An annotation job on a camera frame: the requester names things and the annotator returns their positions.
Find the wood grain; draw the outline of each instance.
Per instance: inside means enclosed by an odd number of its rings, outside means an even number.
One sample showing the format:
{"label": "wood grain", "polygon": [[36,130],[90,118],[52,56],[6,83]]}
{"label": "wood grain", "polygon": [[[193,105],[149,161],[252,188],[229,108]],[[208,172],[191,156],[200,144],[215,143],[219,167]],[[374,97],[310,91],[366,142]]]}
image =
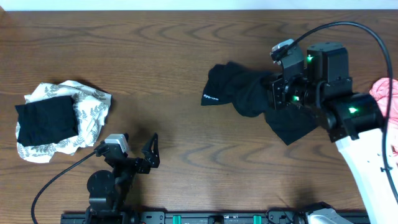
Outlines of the wood grain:
{"label": "wood grain", "polygon": [[[167,210],[265,210],[325,201],[363,209],[353,176],[324,130],[290,146],[264,117],[245,118],[232,105],[200,106],[207,72],[234,60],[278,70],[273,45],[320,24],[356,21],[387,44],[398,70],[397,11],[8,12],[0,23],[0,223],[31,223],[30,206],[53,176],[89,154],[56,154],[49,164],[19,158],[17,113],[40,82],[76,80],[113,95],[110,133],[130,134],[132,156],[152,133],[161,164],[139,175],[129,203]],[[356,91],[386,76],[377,43],[353,27],[334,27],[305,39],[341,41],[349,52]],[[57,181],[36,208],[40,223],[59,223],[64,211],[88,206],[86,181],[102,158],[90,158]]]}

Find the white fabric with leaf print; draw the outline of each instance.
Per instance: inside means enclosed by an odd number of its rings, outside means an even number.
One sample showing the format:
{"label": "white fabric with leaf print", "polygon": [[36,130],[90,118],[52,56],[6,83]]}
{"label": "white fabric with leaf print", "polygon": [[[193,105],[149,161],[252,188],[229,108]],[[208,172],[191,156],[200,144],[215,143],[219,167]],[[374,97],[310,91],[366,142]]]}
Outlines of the white fabric with leaf print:
{"label": "white fabric with leaf print", "polygon": [[[29,162],[50,162],[55,152],[72,154],[79,147],[94,146],[111,106],[111,95],[75,81],[66,81],[59,85],[41,83],[31,95],[26,95],[26,103],[49,99],[55,96],[71,96],[73,109],[78,121],[78,136],[64,139],[59,143],[24,147],[17,143],[18,154]],[[17,123],[16,136],[19,134]]]}

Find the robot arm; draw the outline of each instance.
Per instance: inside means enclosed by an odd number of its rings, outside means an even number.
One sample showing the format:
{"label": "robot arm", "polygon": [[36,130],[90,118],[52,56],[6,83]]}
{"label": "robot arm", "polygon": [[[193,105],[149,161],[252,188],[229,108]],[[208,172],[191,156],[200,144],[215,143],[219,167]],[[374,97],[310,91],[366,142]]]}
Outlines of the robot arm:
{"label": "robot arm", "polygon": [[[292,43],[285,41],[272,48],[271,57],[282,72],[263,80],[270,106],[275,110],[291,104],[309,108],[349,165],[371,223],[396,222],[391,214],[398,212],[398,204],[382,157],[384,119],[371,95],[353,93],[347,50],[340,43],[312,45],[304,67],[304,56],[297,44],[283,57],[277,57]],[[398,184],[398,167],[392,160],[392,150],[387,152],[392,179]],[[324,210],[323,215],[319,211],[308,213],[306,223],[344,223],[331,210]]]}
{"label": "robot arm", "polygon": [[[336,142],[343,155],[362,196],[371,223],[396,223],[394,215],[398,212],[398,204],[392,194],[381,156],[380,129],[359,133],[358,140],[345,137]],[[395,184],[398,184],[397,165],[392,159],[392,151],[387,153],[390,171]]]}
{"label": "robot arm", "polygon": [[145,158],[128,157],[127,141],[127,134],[111,134],[95,148],[96,156],[104,156],[113,170],[99,170],[88,179],[89,210],[95,215],[93,217],[124,217],[126,220],[134,217],[133,213],[122,212],[134,177],[136,174],[149,174],[151,168],[158,168],[160,164],[156,133],[141,150]]}

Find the black cloth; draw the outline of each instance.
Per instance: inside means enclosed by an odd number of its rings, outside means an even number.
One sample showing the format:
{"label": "black cloth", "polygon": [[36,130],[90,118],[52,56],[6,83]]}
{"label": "black cloth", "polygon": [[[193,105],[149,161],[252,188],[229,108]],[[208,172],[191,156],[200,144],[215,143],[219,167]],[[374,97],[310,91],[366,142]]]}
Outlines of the black cloth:
{"label": "black cloth", "polygon": [[289,145],[314,130],[317,123],[314,115],[304,107],[289,105],[277,111],[269,107],[267,91],[261,80],[270,74],[272,72],[248,70],[234,62],[217,64],[209,71],[201,105],[232,103],[240,115],[247,117],[264,113],[272,130]]}
{"label": "black cloth", "polygon": [[78,123],[70,96],[16,105],[15,108],[21,126],[17,141],[23,146],[58,143],[78,135]]}

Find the pink cloth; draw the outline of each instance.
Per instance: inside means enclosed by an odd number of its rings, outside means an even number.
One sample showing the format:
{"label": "pink cloth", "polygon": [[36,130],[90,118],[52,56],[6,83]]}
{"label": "pink cloth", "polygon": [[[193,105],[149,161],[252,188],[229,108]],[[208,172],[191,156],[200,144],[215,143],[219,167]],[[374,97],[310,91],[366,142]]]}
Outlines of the pink cloth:
{"label": "pink cloth", "polygon": [[[369,92],[377,101],[381,113],[386,116],[388,103],[389,79],[381,78],[375,82]],[[394,158],[398,163],[398,81],[392,80],[392,101],[390,118],[388,120],[389,138],[392,140],[391,144],[394,147]]]}

